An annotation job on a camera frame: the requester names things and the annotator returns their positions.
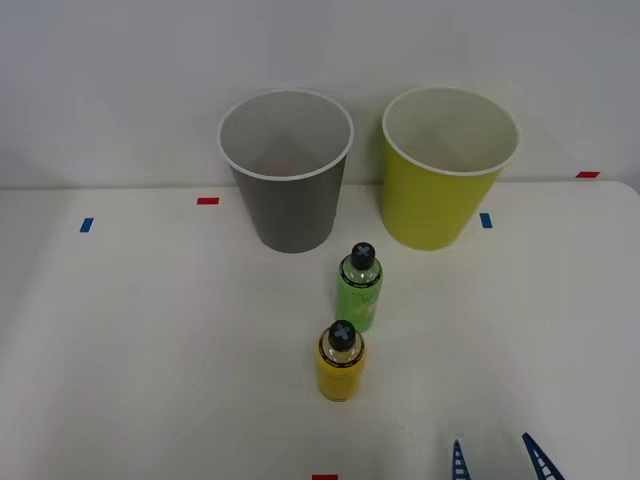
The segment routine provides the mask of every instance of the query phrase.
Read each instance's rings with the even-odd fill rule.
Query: green bottle
[[[382,287],[382,265],[373,246],[356,244],[340,263],[338,272],[338,316],[359,332],[371,326]]]

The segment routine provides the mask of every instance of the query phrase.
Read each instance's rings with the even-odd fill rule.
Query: plastic bottle
[[[316,348],[318,388],[333,402],[351,398],[358,387],[366,351],[362,336],[346,320],[322,332]]]
[[[373,246],[356,244],[340,263],[337,318],[350,321],[359,332],[366,331],[373,322],[382,278],[382,265]]]

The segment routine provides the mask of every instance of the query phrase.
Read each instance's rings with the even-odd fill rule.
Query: blue tape marker
[[[84,222],[82,222],[82,226],[80,227],[80,233],[89,233],[91,225],[93,225],[93,218],[85,218]]]
[[[481,213],[480,221],[482,222],[482,228],[493,228],[493,224],[491,223],[491,216],[488,213]]]

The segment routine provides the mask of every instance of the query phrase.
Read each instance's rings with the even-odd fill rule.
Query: yellow liquid
[[[316,365],[320,392],[332,402],[344,402],[352,398],[358,389],[360,375],[367,359],[366,349],[356,364],[347,368],[337,368],[327,363],[320,353],[320,348],[319,345],[316,346]]]

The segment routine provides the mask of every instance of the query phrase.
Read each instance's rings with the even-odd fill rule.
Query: paper cup
[[[518,146],[511,116],[454,88],[421,88],[394,99],[386,139],[382,216],[400,243],[420,250],[451,244]]]
[[[301,90],[264,93],[225,115],[218,141],[265,245],[299,253],[327,239],[353,142],[338,102]]]

